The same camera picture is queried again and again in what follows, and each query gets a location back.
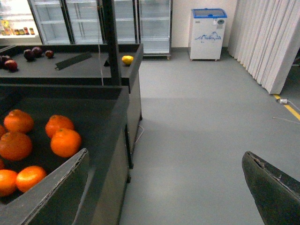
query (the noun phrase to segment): white wall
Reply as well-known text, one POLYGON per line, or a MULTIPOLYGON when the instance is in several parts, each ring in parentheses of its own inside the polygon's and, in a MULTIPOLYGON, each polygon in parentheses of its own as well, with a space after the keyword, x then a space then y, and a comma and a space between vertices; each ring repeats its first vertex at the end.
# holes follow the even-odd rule
POLYGON ((238 0, 173 0, 172 47, 188 47, 190 10, 193 8, 221 8, 228 18, 223 46, 228 46, 234 12, 238 0))

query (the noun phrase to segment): white curtain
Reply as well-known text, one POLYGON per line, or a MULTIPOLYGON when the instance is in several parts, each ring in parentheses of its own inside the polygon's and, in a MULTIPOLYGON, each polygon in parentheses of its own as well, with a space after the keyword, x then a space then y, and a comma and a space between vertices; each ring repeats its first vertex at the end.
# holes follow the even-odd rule
POLYGON ((280 94, 300 48, 300 0, 238 0, 228 52, 280 94))

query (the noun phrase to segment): freezer logo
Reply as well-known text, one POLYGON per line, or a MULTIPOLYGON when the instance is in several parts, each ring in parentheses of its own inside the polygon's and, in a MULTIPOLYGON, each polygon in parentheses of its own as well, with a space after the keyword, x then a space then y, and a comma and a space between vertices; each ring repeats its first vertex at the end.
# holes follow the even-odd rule
POLYGON ((202 36, 195 38, 195 40, 201 40, 203 43, 203 40, 221 40, 221 37, 214 31, 209 36, 203 34, 202 36))

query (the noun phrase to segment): refrigerator door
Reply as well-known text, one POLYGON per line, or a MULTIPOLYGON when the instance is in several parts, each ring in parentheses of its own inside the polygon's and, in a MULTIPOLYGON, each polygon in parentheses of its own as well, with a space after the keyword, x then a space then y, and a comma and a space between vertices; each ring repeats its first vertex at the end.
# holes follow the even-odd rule
POLYGON ((118 44, 136 43, 134 4, 132 0, 114 0, 118 44))
POLYGON ((169 54, 171 0, 140 0, 139 17, 144 53, 169 54))
POLYGON ((44 45, 70 44, 60 1, 30 0, 30 6, 44 45))
POLYGON ((102 44, 97 0, 66 0, 75 44, 102 44))

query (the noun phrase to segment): yellow floor tape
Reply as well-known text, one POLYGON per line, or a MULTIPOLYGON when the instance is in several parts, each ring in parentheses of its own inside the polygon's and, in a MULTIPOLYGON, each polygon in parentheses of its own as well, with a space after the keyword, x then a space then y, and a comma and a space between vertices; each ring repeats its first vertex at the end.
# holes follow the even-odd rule
MULTIPOLYGON (((281 97, 279 95, 274 95, 276 99, 280 99, 281 97)), ((284 105, 285 108, 287 108, 288 111, 291 112, 298 120, 300 120, 300 115, 297 113, 290 105, 284 105)))

